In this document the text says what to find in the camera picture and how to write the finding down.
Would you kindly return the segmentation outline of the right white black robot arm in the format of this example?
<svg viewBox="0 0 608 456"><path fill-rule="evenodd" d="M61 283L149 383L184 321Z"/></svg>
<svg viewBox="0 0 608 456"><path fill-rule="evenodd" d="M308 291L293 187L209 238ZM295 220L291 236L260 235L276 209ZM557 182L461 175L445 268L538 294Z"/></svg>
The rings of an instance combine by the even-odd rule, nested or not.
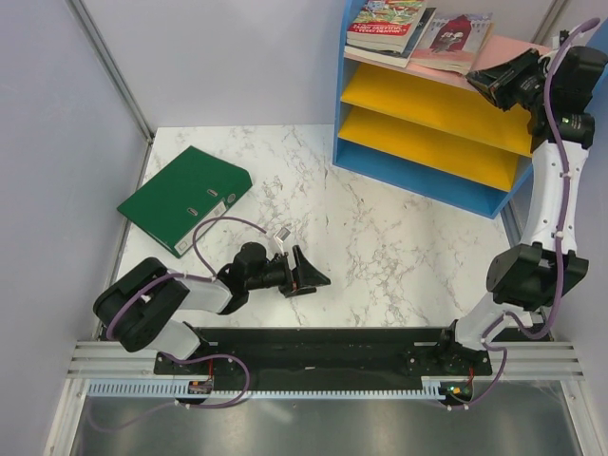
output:
<svg viewBox="0 0 608 456"><path fill-rule="evenodd" d="M471 71L467 81L491 104L514 105L531 119L533 188L520 242L496 256L486 295L449 328L450 340L435 350L437 367L457 373L469 352L485 349L509 320L541 307L558 310L561 298L587 274L578 256L575 216L583 166L595 134L585 109L607 65L604 52L568 45L554 55L529 49L494 67Z"/></svg>

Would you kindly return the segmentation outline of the red and pink castle book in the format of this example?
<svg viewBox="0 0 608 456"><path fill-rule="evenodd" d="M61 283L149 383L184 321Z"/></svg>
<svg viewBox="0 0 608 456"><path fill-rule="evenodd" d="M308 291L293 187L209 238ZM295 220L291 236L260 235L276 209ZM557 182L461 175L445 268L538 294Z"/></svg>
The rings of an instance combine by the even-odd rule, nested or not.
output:
<svg viewBox="0 0 608 456"><path fill-rule="evenodd" d="M421 67L465 75L493 27L492 13L436 14L409 60Z"/></svg>

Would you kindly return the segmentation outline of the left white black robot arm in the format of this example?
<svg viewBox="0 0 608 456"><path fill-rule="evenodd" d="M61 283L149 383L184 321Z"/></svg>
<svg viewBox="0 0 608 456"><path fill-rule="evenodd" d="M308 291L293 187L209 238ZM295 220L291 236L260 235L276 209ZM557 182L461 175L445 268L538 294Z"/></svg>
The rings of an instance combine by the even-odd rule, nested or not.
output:
<svg viewBox="0 0 608 456"><path fill-rule="evenodd" d="M198 373L207 366L209 352L187 323L173 318L176 311L229 315L248 302L251 291L276 288L290 298L331 284L299 246L268 258L262 244L247 242L215 278L170 272L148 257L100 294L93 312L106 337L127 352L165 352L186 372Z"/></svg>

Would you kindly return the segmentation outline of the red Treehouse book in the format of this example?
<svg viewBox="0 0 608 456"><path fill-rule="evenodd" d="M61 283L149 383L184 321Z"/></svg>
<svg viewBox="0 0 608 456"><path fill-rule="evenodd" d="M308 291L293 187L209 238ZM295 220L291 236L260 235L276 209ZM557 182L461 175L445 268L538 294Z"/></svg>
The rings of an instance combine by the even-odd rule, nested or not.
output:
<svg viewBox="0 0 608 456"><path fill-rule="evenodd" d="M367 1L347 29L348 46L402 52L427 9L427 1Z"/></svg>

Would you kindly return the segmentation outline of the blue Nineteen Eighty-Four book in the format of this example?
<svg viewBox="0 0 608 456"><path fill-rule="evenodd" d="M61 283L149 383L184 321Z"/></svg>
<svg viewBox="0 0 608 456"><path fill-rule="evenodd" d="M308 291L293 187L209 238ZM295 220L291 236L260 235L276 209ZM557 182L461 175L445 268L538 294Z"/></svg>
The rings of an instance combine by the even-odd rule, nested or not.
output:
<svg viewBox="0 0 608 456"><path fill-rule="evenodd" d="M361 47L351 47L348 46L346 43L345 54L347 57L353 59L361 59L362 61L368 60L374 63L391 67L405 68L409 63L409 59L412 52L417 47L418 43L422 38L423 33L427 30L430 21L433 19L435 11L436 8L427 6L427 9L425 10L418 26L416 27L416 30L409 38L405 49L400 53L370 50Z"/></svg>

